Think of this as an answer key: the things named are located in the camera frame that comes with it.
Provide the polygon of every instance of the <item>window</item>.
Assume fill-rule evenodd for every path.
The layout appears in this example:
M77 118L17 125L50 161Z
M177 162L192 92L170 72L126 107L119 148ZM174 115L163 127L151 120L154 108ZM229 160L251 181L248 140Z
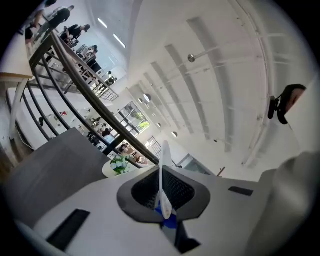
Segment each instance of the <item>window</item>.
M150 122L132 101L114 116L135 137L150 126Z

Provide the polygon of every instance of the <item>white plastic blade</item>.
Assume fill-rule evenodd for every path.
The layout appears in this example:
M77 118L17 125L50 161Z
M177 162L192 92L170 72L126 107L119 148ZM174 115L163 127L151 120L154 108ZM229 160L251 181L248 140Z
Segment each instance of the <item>white plastic blade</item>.
M159 161L159 197L161 204L162 216L167 220L170 218L172 213L172 205L163 190L163 165L172 165L171 152L169 143L165 140L161 148L161 156Z
M168 141L164 140L161 148L161 159L164 166L172 166L171 151Z
M164 191L160 193L160 204L162 216L167 220L170 218L172 213L172 205Z

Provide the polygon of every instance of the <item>crowd of people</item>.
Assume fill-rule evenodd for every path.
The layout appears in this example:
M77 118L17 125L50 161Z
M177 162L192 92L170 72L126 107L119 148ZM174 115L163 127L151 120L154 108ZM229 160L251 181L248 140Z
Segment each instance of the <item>crowd of people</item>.
M43 2L27 19L24 24L25 27L25 43L34 45L37 42L43 42L47 36L56 29L60 24L66 22L71 16L72 10L75 9L74 5L69 7L60 6L57 7L54 11L49 14L45 14L45 9L49 8L57 3L57 0L46 0ZM45 17L46 22L43 25L40 25L40 21L42 17ZM60 35L60 38L70 47L73 48L79 43L79 37L88 32L91 28L89 24L87 25L79 25L75 24L70 27L64 27L63 31ZM86 46L83 45L80 49L77 50L77 55L89 66L91 67L96 61L96 54L98 53L98 46ZM52 59L52 56L48 56L46 61L49 62ZM108 79L105 83L108 86L113 85L117 82L117 78L111 75L111 71L108 73ZM99 86L103 91L107 89L107 87L101 82L96 82L97 86Z

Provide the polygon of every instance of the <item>railing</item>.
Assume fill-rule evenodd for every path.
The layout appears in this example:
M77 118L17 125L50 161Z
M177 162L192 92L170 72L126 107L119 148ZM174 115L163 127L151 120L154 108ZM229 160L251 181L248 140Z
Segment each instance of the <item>railing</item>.
M89 102L89 104L96 110L96 112L101 116L102 119L104 119L117 133L119 134L119 137L116 138L112 143L108 143L97 131L95 131L91 125L80 115L80 113L73 107L71 102L66 97L66 92L63 91L61 86L58 85L58 81L54 76L54 72L61 73L61 70L49 67L45 55L48 54L48 50L50 48L53 48L54 55L53 57L55 60L59 61L62 66L63 70L66 72L63 72L65 75L68 75L70 77L70 80L72 84L75 85L76 89L84 96L84 98ZM44 67L44 69L47 72L47 75L39 74L36 67L40 65ZM101 85L103 85L106 90L106 99L110 99L110 101L113 101L115 98L118 97L116 93L113 92L113 90L82 60L78 57L78 55L73 52L72 49L70 49L61 39L56 35L55 32L52 32L50 36L39 46L37 51L34 53L32 58L30 59L30 67L32 70L33 75L35 76L36 84L41 90L43 97L45 98L47 104L51 108L52 112L56 116L56 118L61 122L61 124L67 129L70 129L70 126L64 121L64 119L61 117L59 112L56 110L55 106L51 102L50 98L48 97L45 87L43 83L41 82L41 78L49 79L51 80L53 87L56 89L62 100L65 102L65 104L68 106L68 108L71 110L71 112L78 118L78 120L83 124L84 127L88 129L89 132L91 132L96 138L99 139L100 142L106 145L106 150L103 152L105 155L109 155L112 151L116 154L120 154L120 152L116 149L116 147L123 141L126 140L128 143L130 143L138 152L140 152L144 157L146 157L148 160L150 160L154 164L159 163L159 159L154 156L140 141L138 141L125 127L114 117L114 115L106 108L104 103L101 101L101 99L98 98L97 94L92 91L90 86L86 83L86 81L83 78L83 71L89 72L92 77L94 77L97 81L100 82ZM43 118L43 121L48 125L50 130L53 132L54 135L59 136L59 133L55 130L55 128L50 124L50 121L46 117L46 115L41 110L40 105L37 102L36 97L33 94L32 87L34 87L35 84L33 83L32 86L30 84L27 85L28 90L30 92L31 98L39 111L41 117ZM26 96L23 95L23 99L25 101L25 104L27 106L27 109L30 112L30 115L34 122L36 123L37 127L39 128L40 132L43 134L43 136L49 141L50 137L46 134L44 129L39 125L38 120L35 118L35 115L32 112L32 109L30 108L28 101L26 99ZM127 160L134 166L141 168L138 164L131 160Z

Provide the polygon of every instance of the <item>gray surface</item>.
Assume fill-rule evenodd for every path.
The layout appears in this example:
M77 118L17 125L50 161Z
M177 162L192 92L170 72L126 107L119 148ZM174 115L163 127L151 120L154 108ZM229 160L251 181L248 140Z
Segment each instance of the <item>gray surface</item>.
M26 158L3 186L14 216L33 227L47 211L90 183L103 180L109 158L75 128Z
M265 172L259 182L217 178L172 167L210 190L211 200L203 214L184 221L190 238L201 245L186 253L194 255L241 255L250 234L264 211L274 171ZM117 203L122 184L146 172L138 169L80 190L49 211L35 225L34 230L47 238L75 208L90 212L90 216L76 234L66 253L77 256L100 255L170 255L180 253L170 243L158 224L139 223L128 217ZM228 191L231 186L254 190L252 196Z
M55 248L34 232L30 227L23 224L22 222L16 221L15 223L22 233L25 239L40 253L45 256L68 256L63 251Z
M246 256L271 255L297 232L319 193L319 165L319 153L304 152L279 167L264 212L250 236Z

